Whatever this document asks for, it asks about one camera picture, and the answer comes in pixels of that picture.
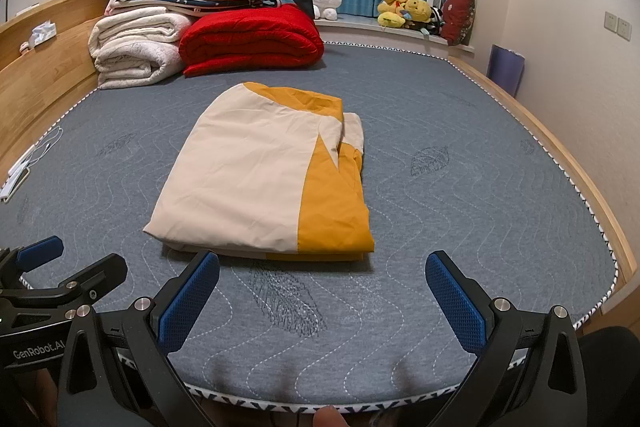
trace folded red comforter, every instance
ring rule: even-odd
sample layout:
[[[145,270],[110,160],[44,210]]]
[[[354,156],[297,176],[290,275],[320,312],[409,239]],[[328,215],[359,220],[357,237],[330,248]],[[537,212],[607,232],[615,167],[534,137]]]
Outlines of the folded red comforter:
[[[295,4],[207,15],[180,40],[186,76],[228,70],[297,68],[322,57],[314,22]]]

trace hand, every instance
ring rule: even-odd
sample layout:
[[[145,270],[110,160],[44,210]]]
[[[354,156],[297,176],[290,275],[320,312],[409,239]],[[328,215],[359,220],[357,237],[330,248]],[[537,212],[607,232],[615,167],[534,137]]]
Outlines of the hand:
[[[322,407],[314,415],[314,427],[349,427],[334,407]]]

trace gray mattress cover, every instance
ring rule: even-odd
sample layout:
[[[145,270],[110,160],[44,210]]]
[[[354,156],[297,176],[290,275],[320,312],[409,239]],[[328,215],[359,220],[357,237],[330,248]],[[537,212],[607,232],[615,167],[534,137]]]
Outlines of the gray mattress cover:
[[[445,60],[338,45],[310,70],[179,76],[81,102],[60,121],[62,139],[0,204],[0,244],[52,234],[65,243],[62,258],[28,282],[55,286],[119,253],[129,275],[97,304],[107,311],[180,273],[190,256],[142,228],[197,117],[248,80],[339,96],[360,115],[376,251],[347,264],[222,258],[216,290],[170,355],[194,390],[253,407],[360,410],[458,383],[474,357],[426,286],[433,250],[446,250],[490,296],[539,312],[562,304],[574,322],[610,290],[614,263],[580,194],[492,97]]]

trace white plush toy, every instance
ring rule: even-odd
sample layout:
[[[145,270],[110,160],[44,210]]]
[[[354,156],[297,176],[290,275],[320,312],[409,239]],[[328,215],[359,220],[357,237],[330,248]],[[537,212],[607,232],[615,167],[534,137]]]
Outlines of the white plush toy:
[[[316,19],[335,21],[338,14],[335,9],[342,4],[342,0],[314,0],[314,15]]]

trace wall socket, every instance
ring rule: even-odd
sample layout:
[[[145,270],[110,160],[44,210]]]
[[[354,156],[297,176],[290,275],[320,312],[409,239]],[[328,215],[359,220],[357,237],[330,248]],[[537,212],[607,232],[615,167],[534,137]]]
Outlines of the wall socket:
[[[631,24],[629,24],[624,19],[618,20],[618,35],[628,41],[631,40]]]
[[[604,12],[604,27],[615,33],[618,30],[618,17],[613,13]]]

